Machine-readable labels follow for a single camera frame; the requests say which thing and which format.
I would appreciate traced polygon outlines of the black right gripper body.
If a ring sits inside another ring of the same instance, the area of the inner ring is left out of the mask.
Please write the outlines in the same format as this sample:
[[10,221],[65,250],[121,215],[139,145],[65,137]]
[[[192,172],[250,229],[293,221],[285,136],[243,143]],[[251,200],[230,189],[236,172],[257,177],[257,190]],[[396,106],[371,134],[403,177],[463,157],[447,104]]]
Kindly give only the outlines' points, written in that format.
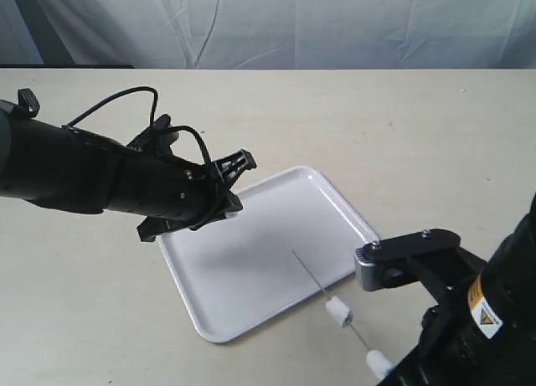
[[381,385],[501,385],[503,304],[443,301],[423,317],[417,346]]

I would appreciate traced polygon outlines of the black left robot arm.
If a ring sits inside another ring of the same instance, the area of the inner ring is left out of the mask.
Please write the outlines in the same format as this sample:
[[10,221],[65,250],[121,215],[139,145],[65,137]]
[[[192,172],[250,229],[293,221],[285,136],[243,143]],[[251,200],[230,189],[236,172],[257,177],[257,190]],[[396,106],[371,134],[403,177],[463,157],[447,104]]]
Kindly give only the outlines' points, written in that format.
[[140,215],[141,241],[181,229],[197,230],[242,208],[231,188],[256,167],[250,152],[212,159],[201,137],[203,163],[173,155],[189,126],[156,119],[127,145],[74,126],[38,121],[28,109],[1,103],[1,194],[40,208],[74,214],[106,210]]

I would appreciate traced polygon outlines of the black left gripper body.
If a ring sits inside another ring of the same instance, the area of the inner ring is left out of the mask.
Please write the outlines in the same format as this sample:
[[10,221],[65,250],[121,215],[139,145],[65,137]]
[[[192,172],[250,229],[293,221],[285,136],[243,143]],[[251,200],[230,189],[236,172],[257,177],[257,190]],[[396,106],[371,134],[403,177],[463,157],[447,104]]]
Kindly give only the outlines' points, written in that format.
[[182,229],[195,231],[243,209],[231,188],[255,168],[255,159],[245,149],[207,166],[178,157],[130,160],[121,173],[121,211],[144,218],[137,226],[142,242]]

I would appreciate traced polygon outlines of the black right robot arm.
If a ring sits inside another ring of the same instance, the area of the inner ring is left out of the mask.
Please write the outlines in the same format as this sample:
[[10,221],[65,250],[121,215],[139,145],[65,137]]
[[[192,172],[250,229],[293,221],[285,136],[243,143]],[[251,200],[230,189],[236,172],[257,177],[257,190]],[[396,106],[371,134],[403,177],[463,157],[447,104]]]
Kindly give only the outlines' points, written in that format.
[[535,383],[535,211],[530,209],[489,260],[440,241],[439,232],[388,239],[399,252],[395,288],[420,282],[435,299],[417,345],[382,385]]

